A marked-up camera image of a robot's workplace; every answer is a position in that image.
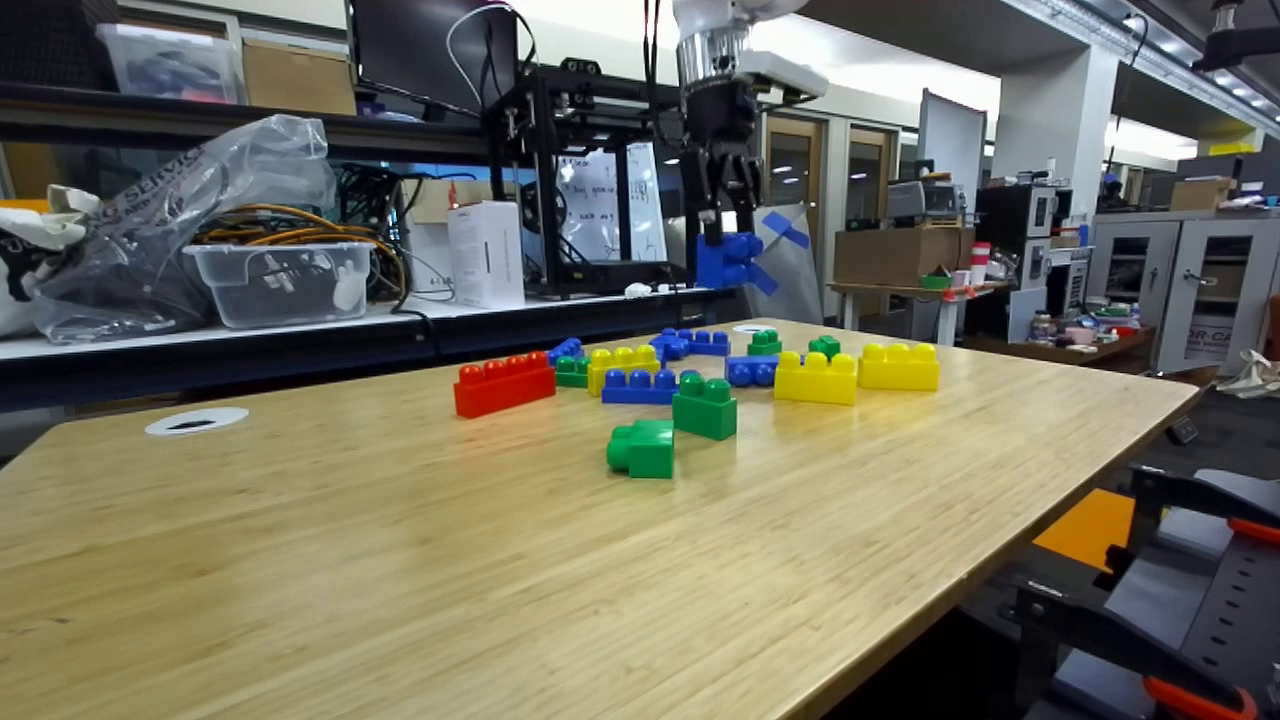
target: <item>lego brick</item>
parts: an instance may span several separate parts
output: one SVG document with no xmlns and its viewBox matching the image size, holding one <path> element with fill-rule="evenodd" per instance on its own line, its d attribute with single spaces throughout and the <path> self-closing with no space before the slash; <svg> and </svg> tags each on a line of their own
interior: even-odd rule
<svg viewBox="0 0 1280 720">
<path fill-rule="evenodd" d="M 777 338 L 777 329 L 755 329 L 748 356 L 777 356 L 777 351 L 783 351 L 783 342 Z"/>
<path fill-rule="evenodd" d="M 822 351 L 831 359 L 840 351 L 840 342 L 837 338 L 814 338 L 814 342 L 806 342 L 806 351 Z"/>
<path fill-rule="evenodd" d="M 609 467 L 636 479 L 676 476 L 676 434 L 663 419 L 615 424 L 609 438 Z"/>
<path fill-rule="evenodd" d="M 783 403 L 850 403 L 854 402 L 854 359 L 837 351 L 783 351 L 777 359 L 772 402 Z"/>
<path fill-rule="evenodd" d="M 653 346 L 630 346 L 630 348 L 594 348 L 591 351 L 591 369 L 589 369 L 589 393 L 598 396 L 602 375 L 619 369 L 619 374 L 660 374 L 657 348 Z"/>
<path fill-rule="evenodd" d="M 734 402 L 722 380 L 678 374 L 673 419 L 676 419 L 676 434 L 729 439 L 734 438 Z"/>
<path fill-rule="evenodd" d="M 691 331 L 689 356 L 729 356 L 722 331 Z"/>
<path fill-rule="evenodd" d="M 582 356 L 559 356 L 554 384 L 559 387 L 589 387 L 589 369 L 591 369 L 591 359 L 582 359 Z"/>
<path fill-rule="evenodd" d="M 464 365 L 452 384 L 456 416 L 486 416 L 543 396 L 554 396 L 547 351 Z"/>
<path fill-rule="evenodd" d="M 552 365 L 559 365 L 559 359 L 589 359 L 589 348 L 582 348 L 582 342 L 576 342 L 576 338 L 563 338 L 552 351 L 547 351 L 547 359 Z"/>
<path fill-rule="evenodd" d="M 875 393 L 936 393 L 940 365 L 932 346 L 867 346 L 858 387 Z"/>
<path fill-rule="evenodd" d="M 673 403 L 676 375 L 673 374 L 602 374 L 598 402 L 602 403 Z"/>
<path fill-rule="evenodd" d="M 777 356 L 722 356 L 722 380 L 732 387 L 772 387 Z"/>
<path fill-rule="evenodd" d="M 667 359 L 682 359 L 689 356 L 691 338 L 682 329 L 663 329 L 648 346 L 667 365 Z"/>
</svg>

